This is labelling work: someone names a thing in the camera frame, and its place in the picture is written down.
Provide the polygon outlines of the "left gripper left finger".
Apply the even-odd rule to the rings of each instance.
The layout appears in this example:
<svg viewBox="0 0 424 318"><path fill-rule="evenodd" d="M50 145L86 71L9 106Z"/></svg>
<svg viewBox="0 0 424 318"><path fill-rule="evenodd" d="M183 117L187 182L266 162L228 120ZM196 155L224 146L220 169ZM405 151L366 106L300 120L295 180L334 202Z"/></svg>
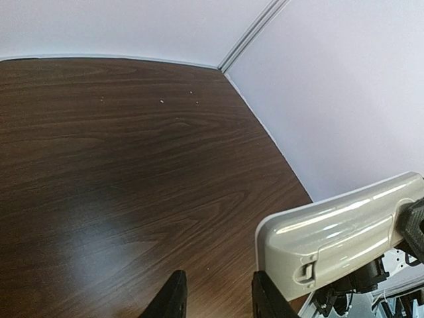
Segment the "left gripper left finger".
<svg viewBox="0 0 424 318"><path fill-rule="evenodd" d="M140 318L186 318L187 276L183 270L174 271L154 296Z"/></svg>

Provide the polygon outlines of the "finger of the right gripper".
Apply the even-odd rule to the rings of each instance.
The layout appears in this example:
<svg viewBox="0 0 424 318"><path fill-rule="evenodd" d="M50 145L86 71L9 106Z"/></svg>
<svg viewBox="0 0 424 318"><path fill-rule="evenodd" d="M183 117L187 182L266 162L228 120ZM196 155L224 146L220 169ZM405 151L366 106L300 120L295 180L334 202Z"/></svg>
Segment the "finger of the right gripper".
<svg viewBox="0 0 424 318"><path fill-rule="evenodd" d="M397 249L414 257L417 261L423 261L423 198L409 203L399 214L396 230L402 240L396 246Z"/></svg>

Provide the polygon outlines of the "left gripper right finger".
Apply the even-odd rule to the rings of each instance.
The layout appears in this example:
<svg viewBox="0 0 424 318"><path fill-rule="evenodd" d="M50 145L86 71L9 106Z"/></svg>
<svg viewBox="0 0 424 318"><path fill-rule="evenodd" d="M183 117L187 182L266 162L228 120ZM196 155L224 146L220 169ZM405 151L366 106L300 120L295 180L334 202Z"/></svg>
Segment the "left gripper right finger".
<svg viewBox="0 0 424 318"><path fill-rule="evenodd" d="M298 318L264 271L257 271L252 277L252 313L254 318Z"/></svg>

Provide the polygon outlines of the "white remote control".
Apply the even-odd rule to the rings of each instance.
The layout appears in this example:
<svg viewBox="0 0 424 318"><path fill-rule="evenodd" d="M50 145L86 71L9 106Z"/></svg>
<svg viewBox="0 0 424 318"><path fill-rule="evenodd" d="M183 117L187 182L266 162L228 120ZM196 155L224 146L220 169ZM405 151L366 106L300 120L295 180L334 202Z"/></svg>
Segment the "white remote control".
<svg viewBox="0 0 424 318"><path fill-rule="evenodd" d="M407 206L423 198L423 176L407 172L265 217L256 263L288 300L323 288L405 240Z"/></svg>

